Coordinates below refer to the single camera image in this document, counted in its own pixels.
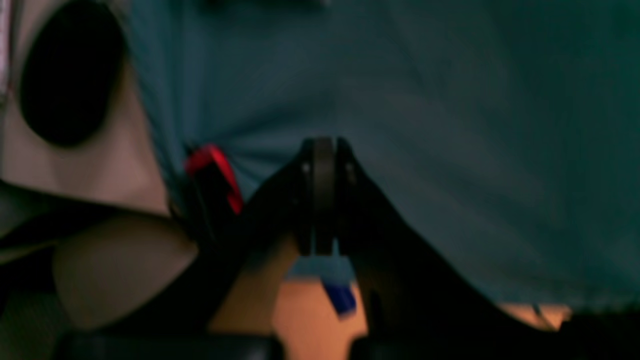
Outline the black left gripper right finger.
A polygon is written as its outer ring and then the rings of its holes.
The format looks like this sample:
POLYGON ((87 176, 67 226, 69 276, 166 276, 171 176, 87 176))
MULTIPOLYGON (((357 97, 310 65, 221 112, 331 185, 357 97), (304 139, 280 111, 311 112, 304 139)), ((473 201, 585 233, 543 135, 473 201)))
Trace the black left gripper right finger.
POLYGON ((337 235, 365 307, 368 335, 351 360, 637 360, 639 313, 578 314, 560 330, 503 312, 413 230, 366 175, 349 143, 336 150, 337 235))

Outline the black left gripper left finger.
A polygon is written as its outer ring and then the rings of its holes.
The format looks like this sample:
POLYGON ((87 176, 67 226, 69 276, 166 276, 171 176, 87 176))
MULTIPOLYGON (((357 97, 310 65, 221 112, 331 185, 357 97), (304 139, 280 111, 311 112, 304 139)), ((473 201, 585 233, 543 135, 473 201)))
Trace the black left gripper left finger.
POLYGON ((272 335, 212 334, 210 320, 231 300, 246 266, 279 234, 312 227, 325 174, 325 140, 309 138, 269 178, 214 246, 201 247, 181 224, 119 215, 55 250, 55 289, 77 332, 57 360, 281 360, 272 335))

